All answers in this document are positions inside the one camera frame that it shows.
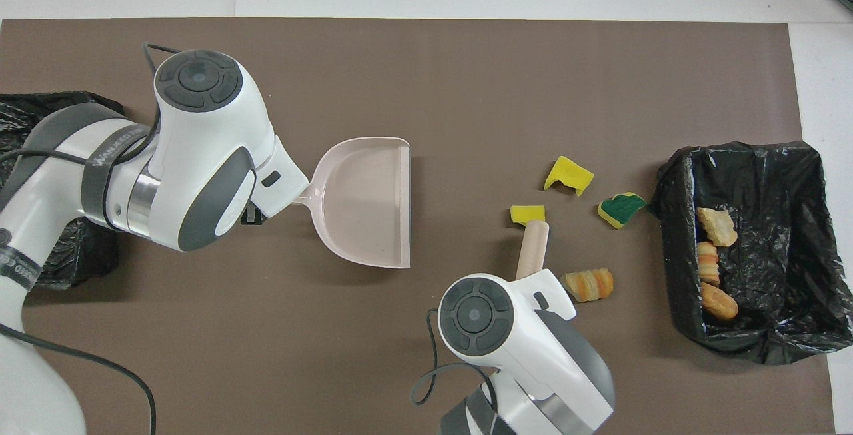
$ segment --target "pink dustpan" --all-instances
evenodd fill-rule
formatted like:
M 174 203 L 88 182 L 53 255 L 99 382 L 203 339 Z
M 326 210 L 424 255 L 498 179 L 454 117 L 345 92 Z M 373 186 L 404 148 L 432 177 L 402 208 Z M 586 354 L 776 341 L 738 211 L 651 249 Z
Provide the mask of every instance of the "pink dustpan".
M 328 150 L 295 203 L 311 210 L 320 239 L 341 258 L 408 268 L 411 155 L 396 137 L 361 137 Z

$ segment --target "yellow-green sponge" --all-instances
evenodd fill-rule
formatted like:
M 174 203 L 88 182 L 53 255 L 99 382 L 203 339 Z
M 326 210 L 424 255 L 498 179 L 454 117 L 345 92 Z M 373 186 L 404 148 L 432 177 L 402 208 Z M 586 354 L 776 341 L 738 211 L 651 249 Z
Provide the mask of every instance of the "yellow-green sponge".
M 598 215 L 619 230 L 645 206 L 646 201 L 634 192 L 618 193 L 598 205 Z
M 586 187 L 592 182 L 592 177 L 595 175 L 586 170 L 584 167 L 576 164 L 572 159 L 559 156 L 548 178 L 545 179 L 545 190 L 551 187 L 557 181 L 563 183 L 564 186 L 572 187 L 578 195 L 584 193 Z
M 545 205 L 511 205 L 509 218 L 512 219 L 512 223 L 520 223 L 524 226 L 527 226 L 530 220 L 545 222 Z

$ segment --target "bread piece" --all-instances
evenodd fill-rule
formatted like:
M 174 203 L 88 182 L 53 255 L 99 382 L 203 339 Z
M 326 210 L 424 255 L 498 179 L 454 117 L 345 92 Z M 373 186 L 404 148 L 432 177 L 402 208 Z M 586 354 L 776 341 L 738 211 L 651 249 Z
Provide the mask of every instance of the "bread piece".
M 696 209 L 696 215 L 715 246 L 732 246 L 738 240 L 738 233 L 734 231 L 734 222 L 728 211 L 700 207 Z
M 698 279 L 712 286 L 720 286 L 720 256 L 716 247 L 710 242 L 702 242 L 696 246 L 698 254 Z
M 560 278 L 560 282 L 579 302 L 607 298 L 613 292 L 613 274 L 606 268 L 565 274 Z
M 701 282 L 702 308 L 723 322 L 738 316 L 738 303 L 734 298 L 715 286 Z

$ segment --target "wooden handle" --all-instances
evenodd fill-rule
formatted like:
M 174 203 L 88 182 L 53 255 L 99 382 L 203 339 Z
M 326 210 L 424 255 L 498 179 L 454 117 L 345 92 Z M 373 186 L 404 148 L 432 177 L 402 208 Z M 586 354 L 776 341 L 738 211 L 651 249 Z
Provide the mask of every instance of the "wooden handle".
M 548 232 L 551 227 L 542 220 L 530 220 L 524 229 L 521 241 L 521 255 L 518 256 L 518 270 L 515 280 L 523 279 L 542 270 L 545 265 L 545 249 L 548 248 Z

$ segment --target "black trash bag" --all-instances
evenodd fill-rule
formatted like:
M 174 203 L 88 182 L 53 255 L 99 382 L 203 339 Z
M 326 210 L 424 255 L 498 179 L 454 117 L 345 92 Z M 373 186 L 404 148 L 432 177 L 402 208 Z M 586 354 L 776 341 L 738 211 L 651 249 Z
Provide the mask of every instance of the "black trash bag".
M 125 110 L 116 101 L 88 92 L 0 95 L 0 153 L 19 149 L 31 129 L 46 116 L 70 105 L 97 102 L 117 113 Z M 15 159 L 0 164 L 0 187 L 6 183 Z M 42 269 L 36 287 L 64 290 L 91 277 L 109 274 L 119 263 L 115 232 L 83 217 L 68 223 Z
M 701 307 L 695 208 L 728 210 L 738 240 L 719 247 L 720 288 L 740 310 L 721 322 Z M 844 283 L 826 209 L 820 155 L 806 143 L 685 147 L 658 169 L 649 209 L 660 220 L 676 329 L 725 356 L 767 365 L 853 344 L 853 296 Z

